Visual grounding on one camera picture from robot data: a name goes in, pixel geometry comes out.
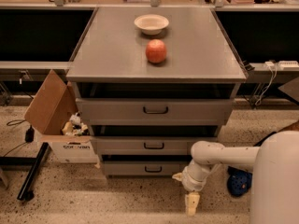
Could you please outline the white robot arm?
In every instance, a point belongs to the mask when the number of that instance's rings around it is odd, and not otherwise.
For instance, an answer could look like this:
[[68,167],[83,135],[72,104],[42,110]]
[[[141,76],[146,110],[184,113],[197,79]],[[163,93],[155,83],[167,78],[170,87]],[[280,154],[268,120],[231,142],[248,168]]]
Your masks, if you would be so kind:
[[249,224],[299,224],[299,132],[271,135],[259,147],[198,141],[192,160],[173,178],[188,191],[186,213],[195,214],[207,177],[222,164],[253,172]]

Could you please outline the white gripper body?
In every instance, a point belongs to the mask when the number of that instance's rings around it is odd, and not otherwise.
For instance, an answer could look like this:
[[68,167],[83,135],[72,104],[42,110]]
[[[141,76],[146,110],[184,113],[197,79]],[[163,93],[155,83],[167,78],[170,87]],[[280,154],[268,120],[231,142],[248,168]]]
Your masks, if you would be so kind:
[[188,192],[201,191],[206,184],[207,174],[198,165],[186,166],[182,172],[182,185]]

